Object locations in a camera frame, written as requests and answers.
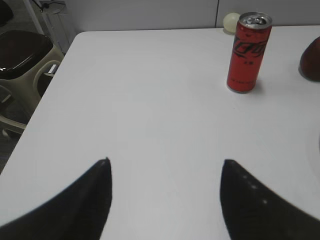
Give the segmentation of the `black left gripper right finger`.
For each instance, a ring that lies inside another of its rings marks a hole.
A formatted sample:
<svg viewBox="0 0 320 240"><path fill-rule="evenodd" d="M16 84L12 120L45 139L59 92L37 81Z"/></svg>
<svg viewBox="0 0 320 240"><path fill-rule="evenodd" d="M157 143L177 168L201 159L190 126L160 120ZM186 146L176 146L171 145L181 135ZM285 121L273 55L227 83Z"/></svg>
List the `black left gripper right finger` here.
<svg viewBox="0 0 320 240"><path fill-rule="evenodd" d="M232 240L318 240L320 221L295 207L233 159L223 163L220 205Z"/></svg>

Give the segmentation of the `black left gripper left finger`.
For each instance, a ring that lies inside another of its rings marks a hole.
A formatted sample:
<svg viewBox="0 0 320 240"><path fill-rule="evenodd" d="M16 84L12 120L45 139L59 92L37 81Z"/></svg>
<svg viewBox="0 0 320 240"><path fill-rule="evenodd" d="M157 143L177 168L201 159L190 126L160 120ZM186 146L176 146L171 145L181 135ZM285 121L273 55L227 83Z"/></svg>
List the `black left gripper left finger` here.
<svg viewBox="0 0 320 240"><path fill-rule="evenodd" d="M2 240L98 240L112 203L112 168L97 161L58 195L0 227Z"/></svg>

